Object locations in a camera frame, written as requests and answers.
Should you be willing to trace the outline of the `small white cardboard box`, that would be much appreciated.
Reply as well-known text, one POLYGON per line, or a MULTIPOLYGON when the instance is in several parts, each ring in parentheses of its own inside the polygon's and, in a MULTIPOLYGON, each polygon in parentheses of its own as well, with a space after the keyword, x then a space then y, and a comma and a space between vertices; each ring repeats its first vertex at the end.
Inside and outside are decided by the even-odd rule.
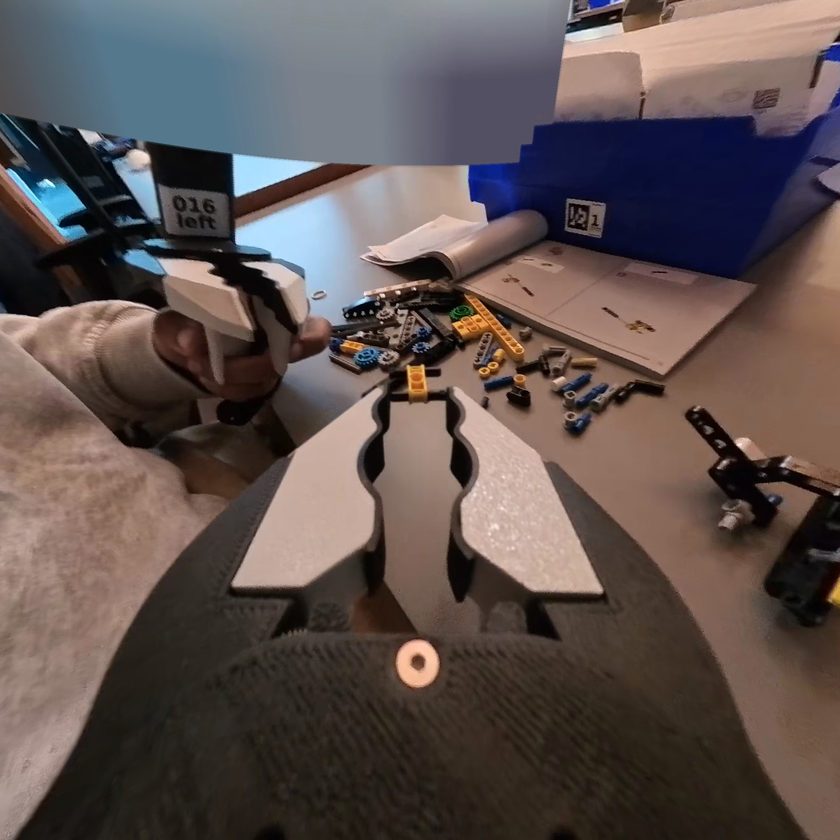
POLYGON ((637 52, 563 53, 554 123, 636 120, 643 110, 643 66, 637 52))

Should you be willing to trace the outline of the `person's left hand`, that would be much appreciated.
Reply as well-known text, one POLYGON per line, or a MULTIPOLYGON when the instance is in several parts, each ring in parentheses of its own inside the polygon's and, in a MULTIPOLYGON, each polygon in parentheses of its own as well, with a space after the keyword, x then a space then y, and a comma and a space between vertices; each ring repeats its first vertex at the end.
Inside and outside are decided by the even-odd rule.
MULTIPOLYGON (((327 319, 309 317, 297 336, 291 339, 289 363, 323 352, 331 340, 331 330, 327 319)), ((163 360, 188 373, 206 393, 224 400, 243 402, 266 396, 280 378, 270 354, 265 351, 228 359, 224 382, 217 383, 209 363, 203 326, 175 311, 157 314, 152 338, 154 349, 163 360)))

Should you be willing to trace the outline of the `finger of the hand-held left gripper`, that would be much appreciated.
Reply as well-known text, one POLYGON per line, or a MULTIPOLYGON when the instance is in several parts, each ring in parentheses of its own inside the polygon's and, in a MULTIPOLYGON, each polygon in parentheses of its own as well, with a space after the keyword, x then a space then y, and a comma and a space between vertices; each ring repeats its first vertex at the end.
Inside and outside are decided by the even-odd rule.
POLYGON ((236 289, 254 325, 255 344, 266 351, 282 378, 291 362, 291 345, 300 338, 310 313, 306 281, 282 260, 235 267, 226 284, 236 289))
POLYGON ((217 383, 224 382, 228 359, 259 354, 245 304, 236 289, 226 284, 226 279, 233 279, 236 266, 259 261, 258 248, 219 241, 146 241, 143 249, 163 272, 163 311, 178 312, 203 326, 217 383))

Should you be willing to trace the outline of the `large open white cardboard box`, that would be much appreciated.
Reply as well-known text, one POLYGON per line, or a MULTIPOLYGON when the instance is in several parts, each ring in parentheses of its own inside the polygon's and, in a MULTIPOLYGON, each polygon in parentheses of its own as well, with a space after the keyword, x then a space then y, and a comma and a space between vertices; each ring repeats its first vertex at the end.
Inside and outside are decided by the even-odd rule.
POLYGON ((759 135, 801 132, 838 93, 838 2, 734 8, 629 33, 644 119, 751 118, 759 135))

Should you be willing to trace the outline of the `black lego assembly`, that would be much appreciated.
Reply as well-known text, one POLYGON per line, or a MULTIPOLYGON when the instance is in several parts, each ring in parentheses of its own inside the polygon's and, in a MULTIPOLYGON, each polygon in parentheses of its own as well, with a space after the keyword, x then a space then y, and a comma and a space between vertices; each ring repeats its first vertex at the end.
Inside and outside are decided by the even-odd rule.
POLYGON ((685 419, 716 456, 708 475, 727 497, 720 530, 771 525, 782 497, 765 486, 787 485, 814 496, 764 577, 763 589, 801 626, 822 626, 839 604, 838 470, 792 455, 767 456, 751 439, 731 437, 703 406, 687 409, 685 419))

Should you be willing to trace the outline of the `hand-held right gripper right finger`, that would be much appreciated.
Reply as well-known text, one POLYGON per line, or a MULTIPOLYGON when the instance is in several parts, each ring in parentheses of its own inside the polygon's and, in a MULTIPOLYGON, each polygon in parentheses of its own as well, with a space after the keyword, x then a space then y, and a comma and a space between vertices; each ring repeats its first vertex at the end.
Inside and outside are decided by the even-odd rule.
POLYGON ((447 576, 457 602, 592 602, 604 587, 547 464, 462 389, 445 398, 451 509, 447 576))

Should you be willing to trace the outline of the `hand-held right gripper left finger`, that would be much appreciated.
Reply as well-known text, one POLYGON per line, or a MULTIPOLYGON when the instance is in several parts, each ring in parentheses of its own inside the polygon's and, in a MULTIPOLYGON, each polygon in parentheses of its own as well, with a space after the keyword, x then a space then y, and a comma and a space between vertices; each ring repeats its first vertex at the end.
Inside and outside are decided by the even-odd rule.
POLYGON ((356 597, 385 572, 382 498, 391 400, 376 386, 290 457, 232 581, 234 593, 356 597))

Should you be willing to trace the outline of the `person's left forearm grey sleeve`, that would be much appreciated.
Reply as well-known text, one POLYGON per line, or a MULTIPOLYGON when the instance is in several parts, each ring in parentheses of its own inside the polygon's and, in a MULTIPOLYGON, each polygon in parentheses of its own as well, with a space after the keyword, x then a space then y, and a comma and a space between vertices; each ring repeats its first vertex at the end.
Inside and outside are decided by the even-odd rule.
POLYGON ((97 424, 173 428, 207 393, 155 349, 162 324, 161 313, 127 301, 2 315, 2 441, 58 433, 68 442, 97 424))

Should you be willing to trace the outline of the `person's tan pants leg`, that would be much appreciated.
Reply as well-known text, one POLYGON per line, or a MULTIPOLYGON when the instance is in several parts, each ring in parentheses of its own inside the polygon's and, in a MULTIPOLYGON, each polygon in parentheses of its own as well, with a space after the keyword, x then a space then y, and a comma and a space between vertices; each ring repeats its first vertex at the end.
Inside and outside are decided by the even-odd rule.
POLYGON ((193 425, 163 437, 154 452, 182 472, 189 492, 230 501, 295 447, 275 419, 242 427, 193 425))

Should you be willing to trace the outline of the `lego instruction booklet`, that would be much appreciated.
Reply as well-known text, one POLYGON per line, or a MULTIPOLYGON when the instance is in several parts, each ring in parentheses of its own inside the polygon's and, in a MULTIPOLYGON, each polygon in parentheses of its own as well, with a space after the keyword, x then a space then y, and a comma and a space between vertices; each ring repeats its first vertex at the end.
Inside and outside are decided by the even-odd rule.
POLYGON ((551 241, 533 210, 491 222, 440 215, 360 257, 390 270, 434 260, 491 308, 655 378, 678 368, 756 289, 551 241))

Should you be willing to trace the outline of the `yellow lego connector with pins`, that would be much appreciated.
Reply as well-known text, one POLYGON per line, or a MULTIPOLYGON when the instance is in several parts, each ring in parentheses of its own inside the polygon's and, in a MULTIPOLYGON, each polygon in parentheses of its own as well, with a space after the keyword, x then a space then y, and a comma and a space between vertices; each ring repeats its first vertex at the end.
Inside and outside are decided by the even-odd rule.
POLYGON ((427 404, 449 399, 447 388, 433 388, 442 375, 438 367, 409 364, 391 371, 386 386, 386 396, 392 403, 427 404))

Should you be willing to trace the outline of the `blue plastic bin with tag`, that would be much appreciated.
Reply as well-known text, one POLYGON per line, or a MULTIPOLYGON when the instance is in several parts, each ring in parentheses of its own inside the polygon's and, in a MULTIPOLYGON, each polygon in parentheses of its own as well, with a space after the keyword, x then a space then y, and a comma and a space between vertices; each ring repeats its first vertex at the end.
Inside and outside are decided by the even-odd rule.
POLYGON ((835 201, 838 152, 838 107, 775 137, 748 117, 555 122, 518 162, 470 166, 469 195, 558 243, 736 279, 835 201))

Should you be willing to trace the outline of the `black office chair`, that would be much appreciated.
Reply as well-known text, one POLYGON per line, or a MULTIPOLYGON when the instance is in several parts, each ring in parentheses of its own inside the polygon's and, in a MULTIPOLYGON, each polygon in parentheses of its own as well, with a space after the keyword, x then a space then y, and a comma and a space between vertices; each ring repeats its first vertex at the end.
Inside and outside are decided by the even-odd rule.
POLYGON ((164 306, 160 271, 142 249, 155 224, 101 154, 78 129, 2 114, 2 141, 14 153, 10 174, 65 238, 39 259, 72 270, 83 299, 122 299, 164 306))

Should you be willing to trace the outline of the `pile of lego pieces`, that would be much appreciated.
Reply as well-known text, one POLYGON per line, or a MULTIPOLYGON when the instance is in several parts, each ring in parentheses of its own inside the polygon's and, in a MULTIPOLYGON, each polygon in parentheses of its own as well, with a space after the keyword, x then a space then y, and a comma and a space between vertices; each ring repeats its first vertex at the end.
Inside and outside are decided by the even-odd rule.
POLYGON ((329 361, 353 375, 380 372, 385 388, 391 371, 409 364, 437 367, 474 344, 471 368, 479 378, 487 409, 490 394, 501 393, 510 406, 532 407, 531 374, 545 378, 566 409, 564 429, 581 436, 594 415, 622 405, 635 394, 661 397, 665 385, 633 379, 597 382, 596 358, 576 356, 571 348, 547 344, 528 360, 523 346, 530 328, 514 333, 512 321, 478 297, 445 283, 420 280, 365 292, 342 311, 345 322, 332 329, 329 361))

